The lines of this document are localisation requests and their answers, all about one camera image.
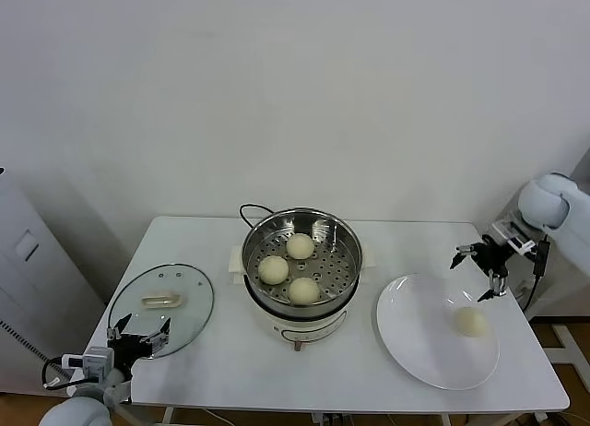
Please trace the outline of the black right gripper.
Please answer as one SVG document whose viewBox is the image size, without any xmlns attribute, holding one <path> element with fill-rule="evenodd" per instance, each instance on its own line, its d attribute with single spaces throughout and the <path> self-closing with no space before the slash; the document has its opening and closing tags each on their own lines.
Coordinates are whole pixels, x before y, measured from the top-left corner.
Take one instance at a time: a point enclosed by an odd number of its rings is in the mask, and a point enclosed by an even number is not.
<svg viewBox="0 0 590 426">
<path fill-rule="evenodd" d="M 507 260 L 512 256 L 512 248 L 508 244 L 497 244 L 488 241 L 480 244 L 460 245 L 456 247 L 450 268 L 455 269 L 466 257 L 478 254 L 478 267 L 489 276 L 489 289 L 479 298 L 484 302 L 506 294 Z"/>
</svg>

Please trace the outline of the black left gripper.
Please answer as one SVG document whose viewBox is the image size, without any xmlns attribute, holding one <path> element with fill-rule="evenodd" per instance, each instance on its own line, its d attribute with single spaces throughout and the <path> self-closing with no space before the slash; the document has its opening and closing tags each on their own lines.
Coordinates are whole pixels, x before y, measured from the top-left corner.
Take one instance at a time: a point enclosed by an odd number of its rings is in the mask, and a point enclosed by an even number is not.
<svg viewBox="0 0 590 426">
<path fill-rule="evenodd" d="M 107 328 L 107 340 L 114 353 L 113 366 L 123 375 L 131 375 L 134 363 L 149 358 L 152 350 L 163 349 L 170 341 L 171 319 L 167 318 L 160 329 L 149 335 L 124 334 L 132 315 L 119 319 L 114 326 Z"/>
</svg>

